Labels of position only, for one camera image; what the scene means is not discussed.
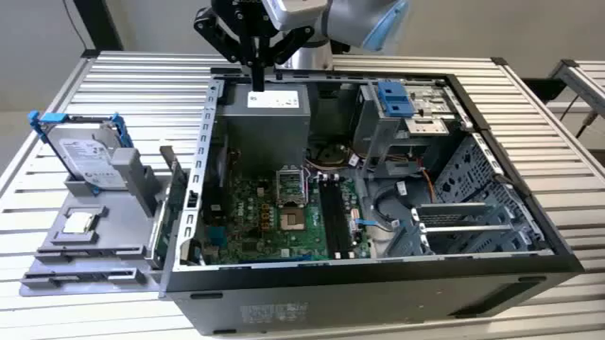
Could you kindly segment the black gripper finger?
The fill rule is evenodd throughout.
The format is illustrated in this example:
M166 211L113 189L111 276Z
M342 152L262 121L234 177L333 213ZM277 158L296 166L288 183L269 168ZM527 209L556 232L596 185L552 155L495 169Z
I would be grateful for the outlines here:
M199 9L194 29L231 63L250 68L253 90L258 91L258 49L253 37L238 36L215 14L213 7Z
M258 37L258 91L265 91L265 69L276 64L284 64L314 33L313 27L294 28L274 45L270 44L270 39L276 34Z

